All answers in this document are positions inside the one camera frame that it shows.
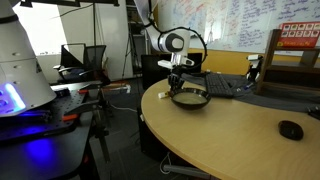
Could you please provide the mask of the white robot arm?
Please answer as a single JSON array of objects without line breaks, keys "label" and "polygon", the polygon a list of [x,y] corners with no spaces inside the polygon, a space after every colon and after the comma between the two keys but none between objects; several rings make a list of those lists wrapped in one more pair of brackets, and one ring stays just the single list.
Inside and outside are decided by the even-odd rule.
[{"label": "white robot arm", "polygon": [[194,62],[188,58],[190,32],[184,27],[170,30],[160,30],[154,19],[153,10],[158,0],[134,0],[140,19],[149,35],[152,47],[159,52],[171,54],[171,60],[159,60],[157,64],[171,71],[168,76],[170,90],[180,89],[184,83],[181,79],[183,65],[193,66]]}]

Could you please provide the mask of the white robot base blue light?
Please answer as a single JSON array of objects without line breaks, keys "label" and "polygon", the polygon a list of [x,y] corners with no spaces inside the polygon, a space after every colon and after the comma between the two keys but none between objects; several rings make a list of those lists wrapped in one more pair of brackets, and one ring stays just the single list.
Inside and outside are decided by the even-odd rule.
[{"label": "white robot base blue light", "polygon": [[17,3],[0,0],[0,117],[19,115],[56,97],[12,9]]}]

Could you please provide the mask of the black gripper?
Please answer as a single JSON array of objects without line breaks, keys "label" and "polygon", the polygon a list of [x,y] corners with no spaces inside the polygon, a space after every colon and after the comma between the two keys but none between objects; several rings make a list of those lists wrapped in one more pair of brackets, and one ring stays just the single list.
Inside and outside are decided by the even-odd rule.
[{"label": "black gripper", "polygon": [[180,66],[177,66],[171,70],[171,73],[168,76],[168,84],[171,91],[180,89],[182,87],[184,80],[181,78],[181,75],[182,69]]}]

